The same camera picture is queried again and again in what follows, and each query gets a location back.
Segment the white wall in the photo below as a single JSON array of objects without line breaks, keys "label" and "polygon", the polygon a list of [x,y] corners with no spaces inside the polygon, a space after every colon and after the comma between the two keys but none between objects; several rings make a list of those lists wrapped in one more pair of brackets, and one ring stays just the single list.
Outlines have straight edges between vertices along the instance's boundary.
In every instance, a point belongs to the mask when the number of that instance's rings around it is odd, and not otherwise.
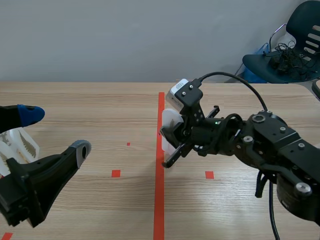
[{"label": "white wall", "polygon": [[1,0],[0,81],[234,73],[302,0]]}]

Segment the gray rubber tip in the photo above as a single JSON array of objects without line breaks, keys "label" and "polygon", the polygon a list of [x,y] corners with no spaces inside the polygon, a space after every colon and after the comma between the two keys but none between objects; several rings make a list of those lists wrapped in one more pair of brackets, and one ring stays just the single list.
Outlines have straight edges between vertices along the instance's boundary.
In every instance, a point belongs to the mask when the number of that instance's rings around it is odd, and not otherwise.
[{"label": "gray rubber tip", "polygon": [[76,149],[76,163],[79,169],[91,152],[91,144],[87,140],[77,140],[70,145],[70,148]]}]

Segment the red square sticker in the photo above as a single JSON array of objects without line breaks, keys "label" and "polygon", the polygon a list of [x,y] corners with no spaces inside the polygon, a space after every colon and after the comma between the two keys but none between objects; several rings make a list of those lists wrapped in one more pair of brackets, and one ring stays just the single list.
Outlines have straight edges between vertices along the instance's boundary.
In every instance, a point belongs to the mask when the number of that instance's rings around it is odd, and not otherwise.
[{"label": "red square sticker", "polygon": [[111,177],[112,178],[120,178],[121,176],[121,170],[112,170]]},{"label": "red square sticker", "polygon": [[215,179],[215,175],[213,171],[205,171],[205,178],[206,179]]}]

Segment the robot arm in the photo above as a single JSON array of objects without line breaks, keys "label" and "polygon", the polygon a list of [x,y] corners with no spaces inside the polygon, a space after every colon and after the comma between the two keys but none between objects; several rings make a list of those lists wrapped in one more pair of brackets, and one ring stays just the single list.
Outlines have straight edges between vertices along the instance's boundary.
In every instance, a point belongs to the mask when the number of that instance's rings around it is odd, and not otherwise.
[{"label": "robot arm", "polygon": [[218,106],[205,117],[200,106],[200,85],[199,79],[183,79],[166,95],[183,122],[160,130],[176,148],[163,166],[170,168],[191,150],[202,157],[235,155],[246,165],[259,169],[257,198],[262,197],[264,185],[270,180],[277,185],[277,197],[290,213],[320,226],[320,149],[303,140],[265,105],[265,110],[247,120],[238,114],[216,118]]},{"label": "robot arm", "polygon": [[[39,122],[45,115],[34,106],[0,106],[4,119],[0,133]],[[88,141],[78,140],[61,154],[28,164],[6,160],[10,174],[0,179],[0,212],[12,226],[28,219],[32,227],[43,222],[56,197],[91,151]]]}]

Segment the chair backrest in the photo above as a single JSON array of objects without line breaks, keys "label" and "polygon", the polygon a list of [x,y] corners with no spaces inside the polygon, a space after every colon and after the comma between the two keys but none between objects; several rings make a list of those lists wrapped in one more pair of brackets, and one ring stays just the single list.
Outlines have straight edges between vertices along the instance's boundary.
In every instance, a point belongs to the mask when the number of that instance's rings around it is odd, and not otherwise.
[{"label": "chair backrest", "polygon": [[286,31],[295,37],[295,49],[307,51],[311,59],[320,52],[320,1],[311,0],[300,4],[291,15]]}]

